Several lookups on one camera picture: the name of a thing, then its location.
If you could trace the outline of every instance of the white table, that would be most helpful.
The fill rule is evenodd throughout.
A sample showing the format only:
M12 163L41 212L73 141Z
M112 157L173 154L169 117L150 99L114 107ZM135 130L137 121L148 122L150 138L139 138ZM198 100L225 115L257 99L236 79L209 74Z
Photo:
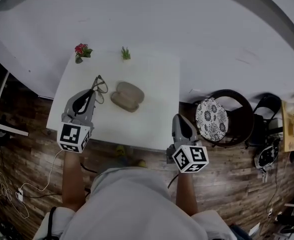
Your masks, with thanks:
M75 54L68 62L55 95L47 128L57 130L66 103L76 93L89 89L98 75L109 87L105 102L96 103L92 122L92 139L117 144L165 150L173 143L172 118L179 107L178 58L157 54L135 54L122 61L119 52L93 51L91 58L75 63ZM134 113L127 112L110 100L119 82L129 82L145 94Z

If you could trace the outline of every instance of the wooden floor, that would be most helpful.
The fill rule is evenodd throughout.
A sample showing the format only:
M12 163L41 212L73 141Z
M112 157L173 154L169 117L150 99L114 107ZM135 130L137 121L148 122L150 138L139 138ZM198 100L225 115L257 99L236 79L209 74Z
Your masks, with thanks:
M27 129L30 135L16 135L6 146L0 148L0 172L6 175L6 181L13 192L13 204L26 215L24 207L15 198L16 189L25 182L43 188L47 184L53 158L60 149L56 143L56 132L46 130L52 102L38 98L14 81L12 86L3 94L0 117L5 114L11 124ZM253 167L254 148L245 149L242 145L227 149L210 145L207 147L210 163L201 172L194 174L199 210L216 210L228 225L238 224L246 231L260 222L263 224L262 236L256 235L254 238L271 238L274 216L267 219L267 210L273 204L273 215L276 215L284 208L283 204L291 201L294 196L294 163L288 162L286 171L284 170L288 153L280 153L278 163L269 171L267 183L262 183L261 173ZM115 148L116 144L113 143L90 140L82 154L84 165L97 170L104 162L114 159ZM148 167L155 174L162 176L166 184L177 174L176 165L166 164L164 153L126 148L130 156L144 159ZM39 192L25 186L24 195L39 197L61 193L62 168L61 154L56 159L47 190ZM85 170L83 174L86 187L89 188L95 174ZM276 190L276 180L279 186L282 178L281 188L268 206ZM173 200L175 189L176 182L169 189ZM0 214L6 217L24 238L31 239L50 208L61 205L61 196L25 197L24 202L30 213L29 218L21 218L3 196L0 197Z

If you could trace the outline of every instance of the person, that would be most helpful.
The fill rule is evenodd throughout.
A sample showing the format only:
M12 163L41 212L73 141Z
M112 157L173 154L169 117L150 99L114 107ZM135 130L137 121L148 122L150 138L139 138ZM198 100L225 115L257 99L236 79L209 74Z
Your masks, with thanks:
M179 173L174 204L152 170L115 165L95 178L86 202L79 155L65 152L62 203L35 240L51 239L48 229L61 240L236 240L217 212L198 212L192 173Z

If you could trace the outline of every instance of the black chair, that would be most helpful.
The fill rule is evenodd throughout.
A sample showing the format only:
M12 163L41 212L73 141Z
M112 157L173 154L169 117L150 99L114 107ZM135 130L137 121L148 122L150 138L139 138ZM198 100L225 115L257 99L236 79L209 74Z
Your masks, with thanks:
M255 113L258 108L268 108L273 112L273 115L270 119L264 119L261 115L254 114L253 131L249 139L245 142L246 148L249 146L260 147L265 145L266 138L268 137L268 126L281 108L281 99L276 95L266 93L253 112Z
M211 141L208 139L207 141L214 144L214 146L230 148L241 144L250 137L253 129L253 112L247 99L234 90L218 90L210 96L210 98L214 98L215 100L221 97L230 97L239 102L241 107L232 111L226 110L229 123L228 131L225 137L222 139L224 142L222 142L222 140ZM199 100L194 102L194 104L197 105L200 102L201 101Z

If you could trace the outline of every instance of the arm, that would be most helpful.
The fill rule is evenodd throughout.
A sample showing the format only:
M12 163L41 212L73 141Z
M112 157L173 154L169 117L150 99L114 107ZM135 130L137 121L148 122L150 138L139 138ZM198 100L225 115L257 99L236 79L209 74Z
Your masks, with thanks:
M76 212L85 202L85 186L79 155L66 151L63 165L62 205Z
M179 172L176 205L189 216L198 213L196 196L193 189L192 173Z

